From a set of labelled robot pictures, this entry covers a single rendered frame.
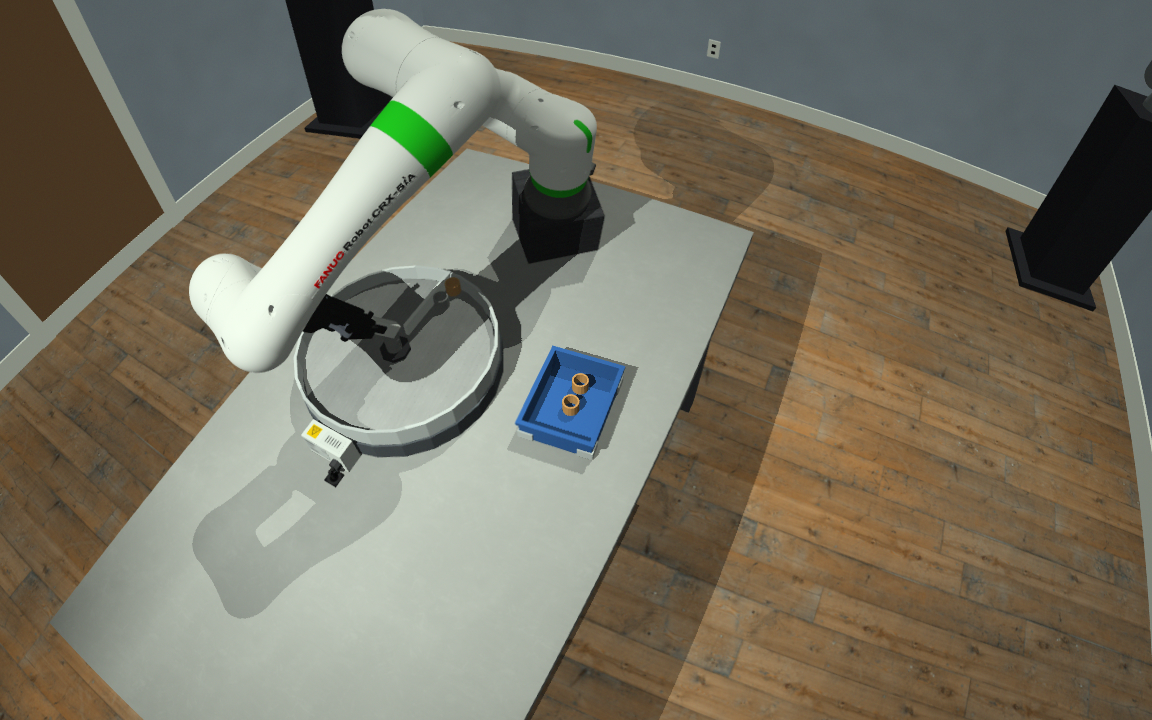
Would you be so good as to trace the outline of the blue plastic crate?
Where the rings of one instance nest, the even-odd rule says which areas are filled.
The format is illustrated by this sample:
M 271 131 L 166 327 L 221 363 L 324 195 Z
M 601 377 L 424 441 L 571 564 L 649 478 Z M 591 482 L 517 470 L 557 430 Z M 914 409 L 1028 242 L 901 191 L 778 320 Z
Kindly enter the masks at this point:
M 585 395 L 573 393 L 573 376 L 579 373 L 589 379 Z M 602 435 L 600 430 L 620 393 L 623 373 L 623 365 L 552 346 L 515 420 L 517 435 L 593 460 Z M 579 414 L 563 414 L 562 397 L 566 395 L 579 397 Z

